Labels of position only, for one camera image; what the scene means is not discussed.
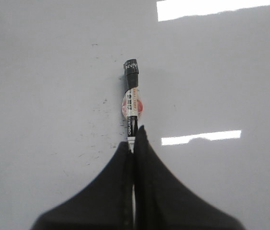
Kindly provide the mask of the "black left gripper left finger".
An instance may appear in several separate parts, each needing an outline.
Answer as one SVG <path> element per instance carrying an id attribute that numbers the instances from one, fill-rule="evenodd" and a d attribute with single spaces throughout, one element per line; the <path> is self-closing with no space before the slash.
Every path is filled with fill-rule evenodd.
<path id="1" fill-rule="evenodd" d="M 121 142 L 113 157 L 79 193 L 41 214 L 33 230 L 133 229 L 133 155 Z"/>

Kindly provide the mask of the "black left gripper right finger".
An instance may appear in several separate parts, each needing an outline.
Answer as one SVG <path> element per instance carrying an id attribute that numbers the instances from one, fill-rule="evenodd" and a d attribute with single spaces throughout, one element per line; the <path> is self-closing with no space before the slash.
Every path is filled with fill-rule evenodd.
<path id="1" fill-rule="evenodd" d="M 135 228 L 137 230 L 243 230 L 235 217 L 203 200 L 165 166 L 145 128 L 135 137 Z"/>

